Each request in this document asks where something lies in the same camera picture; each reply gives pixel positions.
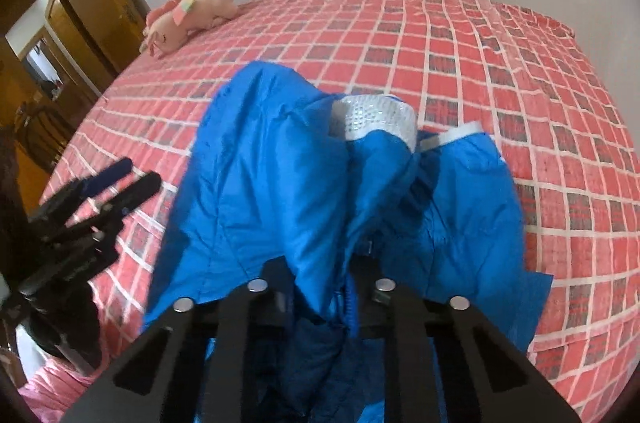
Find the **blue puffer jacket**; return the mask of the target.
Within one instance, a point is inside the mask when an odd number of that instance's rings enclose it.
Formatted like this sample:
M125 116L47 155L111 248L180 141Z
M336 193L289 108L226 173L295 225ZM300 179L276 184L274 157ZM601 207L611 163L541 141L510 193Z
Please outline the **blue puffer jacket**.
M469 299L520 351L552 282L525 267L515 183L480 125L420 131L398 98L326 94L290 68L253 62L201 120L143 321L181 297L223 299L284 257L293 333L258 358L269 420L378 422L383 344L356 333L357 255L424 299Z

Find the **pink plush unicorn toy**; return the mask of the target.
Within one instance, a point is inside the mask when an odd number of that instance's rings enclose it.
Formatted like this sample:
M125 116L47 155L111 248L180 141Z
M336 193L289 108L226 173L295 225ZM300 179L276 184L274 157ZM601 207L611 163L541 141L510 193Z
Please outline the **pink plush unicorn toy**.
M140 52L151 57L179 50L199 31L209 31L234 19L239 7L234 0L168 0L145 17Z

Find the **red plaid bed sheet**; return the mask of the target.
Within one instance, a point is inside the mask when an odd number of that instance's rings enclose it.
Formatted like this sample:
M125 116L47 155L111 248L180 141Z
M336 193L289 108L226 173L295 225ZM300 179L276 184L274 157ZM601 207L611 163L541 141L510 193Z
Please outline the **red plaid bed sheet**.
M533 363L586 422L639 360L639 159L566 25L489 0L256 0L170 56L141 56L88 114L48 183L128 156L162 192L126 222L93 283L107 347L140 330L166 217L206 106L242 66L270 60L329 92L394 94L419 125L478 120L524 208L526 265L550 273Z

